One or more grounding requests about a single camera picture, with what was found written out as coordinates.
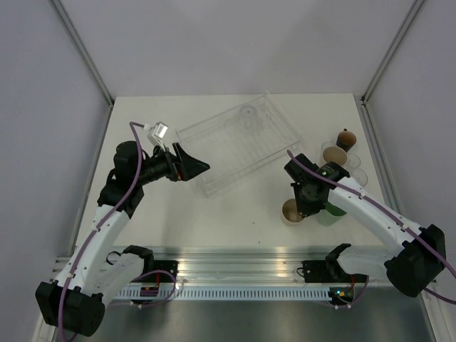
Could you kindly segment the peach cup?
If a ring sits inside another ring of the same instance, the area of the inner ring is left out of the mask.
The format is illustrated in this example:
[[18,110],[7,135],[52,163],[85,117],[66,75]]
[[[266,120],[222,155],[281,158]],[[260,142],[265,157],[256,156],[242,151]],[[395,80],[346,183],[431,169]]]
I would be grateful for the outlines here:
[[296,200],[288,199],[281,207],[281,220],[286,226],[293,226],[303,222],[304,218],[297,210]]

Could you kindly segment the green cup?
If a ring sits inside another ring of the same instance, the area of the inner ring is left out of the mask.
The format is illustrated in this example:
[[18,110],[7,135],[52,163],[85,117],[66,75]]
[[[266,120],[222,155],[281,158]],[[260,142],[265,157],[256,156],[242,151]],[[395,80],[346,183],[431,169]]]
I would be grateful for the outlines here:
[[316,221],[321,226],[330,227],[345,215],[346,212],[344,210],[328,202],[326,203],[325,209],[321,210],[316,215]]

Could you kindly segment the beige plastic cup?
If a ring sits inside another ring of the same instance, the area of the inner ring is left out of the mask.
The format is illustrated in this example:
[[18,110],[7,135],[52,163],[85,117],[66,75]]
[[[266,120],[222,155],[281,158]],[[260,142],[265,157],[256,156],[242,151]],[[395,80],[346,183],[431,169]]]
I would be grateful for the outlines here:
[[337,146],[330,146],[323,150],[322,160],[327,162],[335,162],[340,166],[343,166],[348,161],[348,155],[345,150]]

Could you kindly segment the white wire dish rack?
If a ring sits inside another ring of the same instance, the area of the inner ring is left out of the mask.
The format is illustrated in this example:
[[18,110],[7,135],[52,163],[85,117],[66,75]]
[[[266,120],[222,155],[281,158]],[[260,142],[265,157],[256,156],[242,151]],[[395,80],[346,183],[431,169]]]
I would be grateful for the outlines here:
[[[239,130],[238,114],[243,105],[256,108],[254,133]],[[197,189],[205,197],[235,186],[301,142],[298,128],[268,92],[176,133],[189,155],[210,165],[210,170],[195,178]]]

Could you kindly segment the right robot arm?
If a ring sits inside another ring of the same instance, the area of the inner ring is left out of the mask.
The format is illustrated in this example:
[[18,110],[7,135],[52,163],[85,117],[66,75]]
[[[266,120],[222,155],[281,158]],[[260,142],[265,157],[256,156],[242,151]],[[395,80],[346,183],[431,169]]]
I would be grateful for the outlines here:
[[314,216],[333,205],[362,224],[384,245],[385,251],[340,244],[326,255],[323,269],[329,279],[350,275],[385,279],[400,293],[416,297],[447,269],[444,232],[431,224],[424,228],[374,199],[350,173],[335,162],[319,167],[304,154],[290,155],[285,165],[291,177],[297,211]]

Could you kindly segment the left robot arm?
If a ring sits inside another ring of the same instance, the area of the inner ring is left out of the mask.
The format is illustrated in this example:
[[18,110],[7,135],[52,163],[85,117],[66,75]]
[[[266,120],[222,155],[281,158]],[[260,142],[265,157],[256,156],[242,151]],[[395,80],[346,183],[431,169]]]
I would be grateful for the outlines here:
[[186,182],[210,169],[177,142],[172,149],[155,147],[152,155],[138,142],[122,142],[113,162],[84,241],[58,276],[41,282],[35,293],[49,326],[87,337],[98,330],[106,307],[128,283],[147,282],[155,275],[152,250],[135,245],[126,247],[109,270],[100,270],[143,199],[143,187],[162,178]]

